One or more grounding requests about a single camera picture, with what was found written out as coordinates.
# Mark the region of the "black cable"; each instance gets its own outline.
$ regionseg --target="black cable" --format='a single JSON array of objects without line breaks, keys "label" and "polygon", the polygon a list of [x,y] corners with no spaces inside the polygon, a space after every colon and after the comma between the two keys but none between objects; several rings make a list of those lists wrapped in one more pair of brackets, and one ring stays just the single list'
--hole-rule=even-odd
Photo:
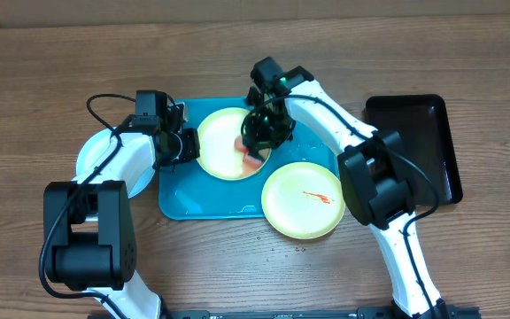
[{"label": "black cable", "polygon": [[[45,261],[46,261],[46,254],[49,250],[50,241],[52,240],[52,236],[54,235],[56,228],[64,216],[64,214],[68,211],[68,208],[70,205],[74,202],[74,200],[80,196],[81,190],[84,189],[84,186],[88,185],[89,182],[91,182],[96,176],[98,176],[101,171],[104,169],[107,164],[109,164],[110,161],[117,155],[117,153],[120,151],[122,145],[120,133],[117,129],[114,129],[111,125],[109,125],[106,121],[104,121],[99,115],[97,115],[91,108],[91,102],[95,100],[96,98],[100,97],[116,97],[116,98],[123,98],[128,101],[135,102],[135,99],[132,97],[126,97],[118,94],[98,94],[93,97],[90,97],[88,101],[86,102],[86,107],[88,108],[88,111],[92,116],[102,123],[106,128],[111,130],[112,135],[114,135],[117,138],[117,144],[115,146],[115,149],[113,152],[105,158],[105,160],[98,166],[94,167],[94,171],[86,178],[84,181],[82,181],[78,188],[72,193],[72,195],[66,200],[65,204],[62,206],[62,209],[60,210],[60,213],[57,216],[57,219],[52,224],[52,227],[50,228],[49,235],[45,238],[44,244],[42,245],[41,249],[41,255],[39,257],[39,279],[41,280],[41,285],[44,288],[44,290],[52,297],[59,298],[59,299],[79,299],[79,298],[98,298],[102,300],[102,303],[107,304],[112,311],[121,319],[127,319],[121,310],[117,307],[117,305],[110,300],[110,298],[101,292],[78,292],[78,293],[62,293],[57,292],[52,287],[50,287],[49,282],[46,280],[46,276],[44,274],[44,267],[45,267]],[[120,128],[126,127],[128,123],[131,121],[131,115],[129,115],[123,123],[120,125]]]},{"label": "black cable", "polygon": [[[267,101],[263,102],[262,105],[259,105],[259,106],[255,107],[251,111],[252,111],[252,113],[255,113],[261,107],[265,107],[265,105],[268,105],[268,104],[271,104],[271,103],[275,103],[275,102],[280,102],[280,101],[283,101],[283,100],[285,100],[287,98],[300,98],[300,99],[305,99],[305,100],[313,101],[314,103],[318,103],[318,104],[326,107],[330,112],[332,112],[347,127],[347,129],[349,129],[351,131],[352,134],[354,134],[355,136],[363,139],[364,141],[367,141],[367,140],[370,139],[369,137],[364,136],[363,134],[361,134],[355,127],[353,127],[350,123],[348,123],[348,121],[340,113],[338,113],[334,109],[334,107],[332,107],[332,105],[329,105],[328,103],[324,102],[323,100],[321,100],[318,97],[311,97],[311,96],[298,95],[298,94],[290,94],[288,96],[281,96],[281,97],[272,97],[272,98],[269,98]],[[245,126],[244,124],[245,124],[245,121],[243,121],[243,125],[241,127],[241,132],[242,133],[243,133],[243,128]],[[411,261],[411,265],[413,267],[414,275],[416,276],[417,284],[421,287],[422,293],[424,294],[424,297],[426,298],[426,301],[429,304],[430,312],[431,312],[432,316],[434,317],[435,314],[436,314],[435,311],[434,311],[434,306],[432,306],[432,302],[430,301],[430,296],[428,295],[428,292],[426,291],[426,287],[424,286],[424,282],[422,282],[421,274],[419,273],[418,268],[416,267],[416,262],[414,262],[413,250],[411,249],[410,243],[408,242],[408,237],[410,236],[408,234],[408,228],[410,227],[410,225],[413,222],[419,221],[422,218],[426,218],[426,217],[430,216],[431,214],[433,214],[438,209],[438,207],[440,206],[440,197],[438,196],[438,192],[436,190],[436,187],[434,186],[432,181],[430,181],[429,177],[426,176],[426,174],[422,171],[422,169],[420,169],[412,161],[410,161],[409,159],[405,158],[404,156],[394,152],[393,150],[390,150],[390,149],[386,148],[385,145],[378,144],[378,143],[375,143],[375,145],[377,147],[379,147],[380,149],[382,149],[384,152],[387,152],[390,155],[398,158],[399,160],[402,160],[409,167],[411,167],[414,171],[416,171],[418,174],[420,174],[422,176],[422,178],[424,178],[424,180],[427,182],[430,190],[432,191],[432,194],[434,195],[434,205],[432,205],[432,207],[428,211],[426,211],[426,212],[424,212],[422,214],[418,214],[415,217],[411,218],[405,224],[405,227],[403,228],[403,237],[405,239],[406,251],[408,252],[408,257],[409,257],[409,259]]]}]

